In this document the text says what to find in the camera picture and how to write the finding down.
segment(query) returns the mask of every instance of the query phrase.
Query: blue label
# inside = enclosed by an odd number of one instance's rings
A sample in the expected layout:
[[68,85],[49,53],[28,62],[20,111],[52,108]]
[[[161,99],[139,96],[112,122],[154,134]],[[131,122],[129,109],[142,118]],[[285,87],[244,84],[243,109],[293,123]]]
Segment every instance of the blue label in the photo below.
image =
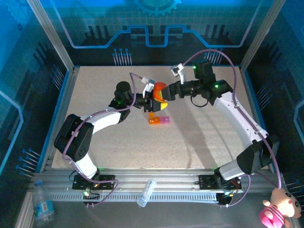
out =
[[45,201],[43,203],[37,204],[34,208],[35,217],[39,217],[41,215],[49,214],[54,211],[53,204],[51,201]]

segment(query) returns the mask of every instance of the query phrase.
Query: stuffed animal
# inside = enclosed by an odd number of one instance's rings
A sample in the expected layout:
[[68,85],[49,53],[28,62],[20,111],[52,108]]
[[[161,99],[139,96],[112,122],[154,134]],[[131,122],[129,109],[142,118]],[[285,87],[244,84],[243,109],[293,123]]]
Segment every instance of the stuffed animal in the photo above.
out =
[[268,228],[281,228],[283,225],[290,228],[291,224],[286,218],[301,216],[299,202],[285,189],[274,189],[270,202],[264,200],[263,204],[265,208],[260,213],[260,220]]

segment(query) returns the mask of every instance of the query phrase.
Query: beige table surface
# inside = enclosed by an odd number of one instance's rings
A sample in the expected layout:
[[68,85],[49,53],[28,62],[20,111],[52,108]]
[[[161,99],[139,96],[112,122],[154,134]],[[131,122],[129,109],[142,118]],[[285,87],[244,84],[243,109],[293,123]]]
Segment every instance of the beige table surface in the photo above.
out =
[[[233,71],[228,66],[214,66],[217,80],[225,79],[233,85]],[[176,79],[169,66],[82,66],[76,80],[67,111],[78,116],[104,110],[114,97],[116,84],[128,81],[129,72],[165,82]],[[184,72],[193,80],[191,67]],[[237,97],[252,115],[243,80],[237,67]],[[138,91],[143,83],[135,78]],[[193,101],[204,104],[196,97]],[[190,98],[169,102],[168,107],[155,113],[170,116],[168,125],[149,125],[143,109],[132,108],[128,118],[93,135],[89,155],[99,168],[205,168],[213,169],[236,158],[243,151],[242,143],[226,118],[210,104],[197,108]],[[69,168],[56,151],[53,168]]]

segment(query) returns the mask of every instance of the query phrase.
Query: water bottle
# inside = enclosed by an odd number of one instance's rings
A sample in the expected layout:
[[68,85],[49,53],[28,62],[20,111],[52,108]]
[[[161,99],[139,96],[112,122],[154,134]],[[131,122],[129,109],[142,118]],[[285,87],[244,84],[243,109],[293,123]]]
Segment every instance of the water bottle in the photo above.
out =
[[42,180],[37,180],[33,190],[33,206],[37,227],[43,227],[49,221],[54,220],[53,204],[47,198],[48,192],[43,186]]

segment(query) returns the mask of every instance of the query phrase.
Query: plush toy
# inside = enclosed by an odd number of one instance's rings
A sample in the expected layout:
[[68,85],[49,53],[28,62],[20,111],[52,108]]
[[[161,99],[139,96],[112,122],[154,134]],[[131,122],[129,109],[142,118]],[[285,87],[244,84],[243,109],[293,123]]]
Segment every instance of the plush toy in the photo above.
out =
[[281,228],[283,225],[290,228],[291,224],[286,218],[301,216],[299,202],[285,189],[274,189],[270,202],[264,200],[263,204],[265,208],[260,213],[260,220],[268,228]]

